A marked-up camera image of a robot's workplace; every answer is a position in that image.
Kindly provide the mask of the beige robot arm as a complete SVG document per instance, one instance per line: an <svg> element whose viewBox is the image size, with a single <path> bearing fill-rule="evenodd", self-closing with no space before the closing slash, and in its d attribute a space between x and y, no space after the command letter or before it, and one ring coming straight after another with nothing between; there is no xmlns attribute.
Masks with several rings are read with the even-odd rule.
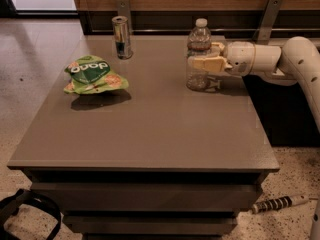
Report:
<svg viewBox="0 0 320 240"><path fill-rule="evenodd" d="M297 83L320 130L320 53L309 39L293 37L281 47L218 41L187 53L186 86L191 90L218 89L224 78L247 75L283 86Z"/></svg>

